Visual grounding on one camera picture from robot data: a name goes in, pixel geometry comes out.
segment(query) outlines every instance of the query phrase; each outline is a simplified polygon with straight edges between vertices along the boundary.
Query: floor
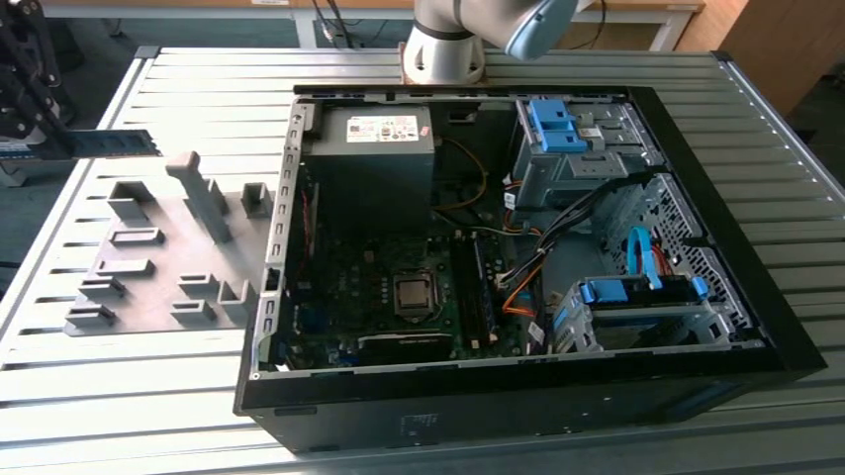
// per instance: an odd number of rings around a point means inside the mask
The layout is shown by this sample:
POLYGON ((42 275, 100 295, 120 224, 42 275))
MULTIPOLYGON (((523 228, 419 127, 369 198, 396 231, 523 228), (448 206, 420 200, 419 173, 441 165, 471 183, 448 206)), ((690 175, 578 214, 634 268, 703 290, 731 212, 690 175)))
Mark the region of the floor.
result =
MULTIPOLYGON (((408 37, 411 22, 365 20, 349 25, 352 38, 369 48, 392 48, 408 37)), ((110 96, 138 45, 220 48, 295 48, 293 23, 289 20, 125 20, 122 34, 109 38, 113 22, 68 22, 84 53, 81 67, 62 75, 68 96, 73 99, 74 129, 96 127, 110 96)), ((324 47, 328 41, 317 36, 324 47)), ((807 138, 809 146, 839 181, 845 182, 845 90, 822 80, 787 118, 807 138)), ((0 188, 0 291, 8 288, 14 269, 36 237, 72 165, 57 163, 29 166, 22 188, 0 188)))

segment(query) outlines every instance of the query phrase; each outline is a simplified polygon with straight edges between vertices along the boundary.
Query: aluminum table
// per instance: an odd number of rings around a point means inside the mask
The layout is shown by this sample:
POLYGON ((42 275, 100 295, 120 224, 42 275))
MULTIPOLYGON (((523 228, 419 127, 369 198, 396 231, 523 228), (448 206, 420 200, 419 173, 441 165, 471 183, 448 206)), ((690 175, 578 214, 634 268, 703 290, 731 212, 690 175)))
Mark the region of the aluminum table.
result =
MULTIPOLYGON (((488 55, 499 84, 654 87, 829 369, 672 426, 293 457, 231 413, 241 331, 70 338, 117 178, 160 161, 81 160, 0 306, 0 472, 842 473, 845 194, 730 61, 710 54, 488 55)), ((276 181, 297 83, 395 83, 389 50, 165 48, 137 57, 101 128, 195 149, 225 189, 276 181)))

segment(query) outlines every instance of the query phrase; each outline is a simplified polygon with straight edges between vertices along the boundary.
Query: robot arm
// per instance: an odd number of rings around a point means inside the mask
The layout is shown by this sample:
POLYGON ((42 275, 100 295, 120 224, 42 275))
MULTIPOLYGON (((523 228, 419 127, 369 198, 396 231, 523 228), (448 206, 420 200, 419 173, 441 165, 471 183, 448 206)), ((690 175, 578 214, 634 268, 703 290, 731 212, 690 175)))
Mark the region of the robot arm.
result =
MULTIPOLYGON (((580 3, 588 5, 591 0, 580 3)), ((575 14, 578 0, 417 0, 403 72, 419 84, 480 79, 482 40, 518 59, 542 56, 575 14)))

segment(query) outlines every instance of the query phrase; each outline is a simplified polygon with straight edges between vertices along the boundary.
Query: wooden wall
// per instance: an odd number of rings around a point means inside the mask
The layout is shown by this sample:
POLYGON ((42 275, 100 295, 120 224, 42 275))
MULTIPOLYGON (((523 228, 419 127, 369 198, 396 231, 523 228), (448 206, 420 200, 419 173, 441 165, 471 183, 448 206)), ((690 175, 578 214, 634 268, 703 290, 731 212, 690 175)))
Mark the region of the wooden wall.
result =
POLYGON ((676 49, 726 50, 786 115, 845 57, 845 0, 707 0, 676 49))

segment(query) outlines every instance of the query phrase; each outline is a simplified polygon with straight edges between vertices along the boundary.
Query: black plastic part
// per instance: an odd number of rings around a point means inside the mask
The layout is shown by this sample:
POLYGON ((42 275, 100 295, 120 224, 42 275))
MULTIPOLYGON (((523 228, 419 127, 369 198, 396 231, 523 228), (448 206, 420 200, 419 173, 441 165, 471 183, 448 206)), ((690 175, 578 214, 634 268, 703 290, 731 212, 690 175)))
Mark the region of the black plastic part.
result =
POLYGON ((730 52, 724 51, 723 49, 715 49, 710 52, 710 54, 712 54, 712 57, 718 61, 730 62, 734 60, 730 52))
POLYGON ((357 350, 360 366, 447 360, 451 342, 449 334, 395 334, 361 338, 357 350))
POLYGON ((664 305, 683 305, 698 303, 698 296, 688 279, 680 275, 664 275, 660 277, 663 287, 651 289, 648 287, 648 279, 624 279, 624 293, 627 300, 623 302, 596 302, 588 304, 592 310, 620 310, 620 309, 642 309, 644 307, 659 307, 664 305))
POLYGON ((460 333, 465 348, 479 349, 490 344, 490 323, 495 322, 490 290, 484 276, 479 275, 475 238, 455 237, 449 244, 451 277, 460 316, 460 333))
POLYGON ((472 38, 472 34, 465 30, 463 30, 461 32, 441 32, 439 30, 428 28, 416 20, 413 20, 413 26, 429 37, 437 40, 444 40, 447 42, 457 42, 460 40, 465 40, 467 38, 472 38))
POLYGON ((253 417, 288 449, 401 446, 682 421, 761 386, 793 381, 826 366, 651 88, 367 85, 297 86, 295 93, 319 94, 341 105, 363 105, 360 97, 349 97, 360 94, 610 94, 630 101, 769 345, 672 354, 643 350, 608 358, 440 371, 300 378, 264 373, 252 380, 251 321, 235 412, 253 417), (599 406, 603 398, 611 402, 599 406), (313 405, 313 416, 272 417, 273 408, 313 405), (324 430, 328 424, 331 431, 324 430))
POLYGON ((161 47, 138 47, 137 51, 134 51, 136 59, 154 59, 158 57, 158 53, 161 52, 161 47))

